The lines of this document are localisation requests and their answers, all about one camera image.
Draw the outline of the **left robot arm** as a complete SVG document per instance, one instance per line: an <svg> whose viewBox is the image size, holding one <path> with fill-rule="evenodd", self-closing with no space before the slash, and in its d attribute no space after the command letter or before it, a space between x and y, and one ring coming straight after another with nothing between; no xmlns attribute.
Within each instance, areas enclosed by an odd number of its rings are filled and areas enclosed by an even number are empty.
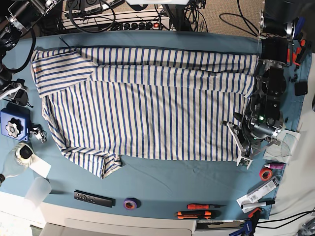
<svg viewBox="0 0 315 236"><path fill-rule="evenodd" d="M307 7L314 6L313 0L267 0L260 12L259 26L249 24L241 18L258 38L258 65L254 73L255 88L242 115L236 136L249 156L263 140L275 142L284 126L281 111L282 95L286 90L284 69L300 65L310 49L306 42L295 50L294 41L300 35Z"/></svg>

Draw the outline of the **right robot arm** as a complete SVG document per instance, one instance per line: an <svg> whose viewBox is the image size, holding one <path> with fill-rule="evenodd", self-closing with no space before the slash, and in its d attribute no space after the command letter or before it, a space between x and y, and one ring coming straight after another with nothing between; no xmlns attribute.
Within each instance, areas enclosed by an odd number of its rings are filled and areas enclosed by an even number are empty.
<svg viewBox="0 0 315 236"><path fill-rule="evenodd" d="M0 98L7 98L20 106L29 106L27 87L25 80L12 80L12 75L24 70L31 60L35 49L36 36L33 26L48 15L59 0L2 0L0 2L0 59L3 59L7 51L12 50L20 38L31 34L30 52L19 68L8 68L0 63Z"/></svg>

